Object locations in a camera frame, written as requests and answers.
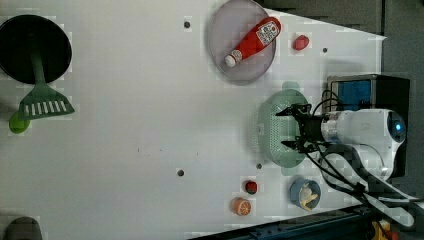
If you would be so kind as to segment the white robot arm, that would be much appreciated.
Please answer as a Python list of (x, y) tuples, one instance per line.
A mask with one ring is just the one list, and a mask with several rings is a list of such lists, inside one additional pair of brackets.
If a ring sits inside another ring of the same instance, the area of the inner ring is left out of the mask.
[(415, 223), (415, 201), (389, 184), (397, 151), (406, 140), (402, 117), (388, 109), (310, 112), (309, 104), (293, 104), (277, 113), (296, 121), (299, 134), (283, 144), (314, 161), (326, 183), (374, 208), (398, 224)]

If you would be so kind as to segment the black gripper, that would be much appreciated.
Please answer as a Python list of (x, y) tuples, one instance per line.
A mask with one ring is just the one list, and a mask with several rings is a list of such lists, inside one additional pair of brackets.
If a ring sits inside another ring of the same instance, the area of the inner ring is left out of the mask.
[(300, 153), (311, 153), (316, 151), (315, 144), (325, 141), (321, 130), (324, 117), (312, 115), (310, 110), (310, 104), (295, 104), (294, 108), (276, 113), (276, 116), (293, 116), (298, 123), (300, 135), (296, 136), (296, 141), (282, 141), (283, 145)]

